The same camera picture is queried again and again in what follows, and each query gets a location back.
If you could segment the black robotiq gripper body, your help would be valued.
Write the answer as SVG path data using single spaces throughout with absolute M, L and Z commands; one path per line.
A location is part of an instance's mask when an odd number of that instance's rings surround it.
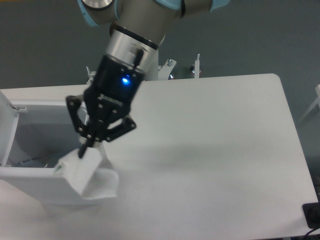
M 93 82 L 83 93 L 89 125 L 109 125 L 130 113 L 131 102 L 145 77 L 139 69 L 143 56 L 134 54 L 132 63 L 108 54 L 102 57 Z

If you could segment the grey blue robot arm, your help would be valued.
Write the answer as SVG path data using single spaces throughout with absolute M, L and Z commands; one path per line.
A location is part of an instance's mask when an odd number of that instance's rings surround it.
M 92 83 L 81 95 L 66 97 L 74 129 L 84 138 L 78 150 L 111 142 L 135 129 L 131 103 L 150 70 L 170 24 L 226 6 L 226 0 L 80 0 L 90 26 L 115 22 Z

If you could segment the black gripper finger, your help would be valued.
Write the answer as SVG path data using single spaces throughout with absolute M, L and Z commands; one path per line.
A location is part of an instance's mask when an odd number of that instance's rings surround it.
M 84 143 L 81 144 L 78 150 L 78 157 L 83 158 L 87 148 L 94 146 L 96 142 L 100 141 L 99 136 L 99 100 L 97 95 L 80 94 L 68 95 L 65 98 L 68 113 L 70 115 L 74 130 L 84 138 Z M 88 114 L 88 122 L 84 123 L 79 117 L 79 110 L 85 103 Z
M 135 121 L 131 118 L 130 115 L 126 115 L 121 119 L 121 123 L 108 128 L 106 124 L 104 124 L 96 134 L 96 141 L 102 142 L 107 141 L 112 142 L 113 140 L 127 134 L 128 132 L 134 130 L 137 127 Z

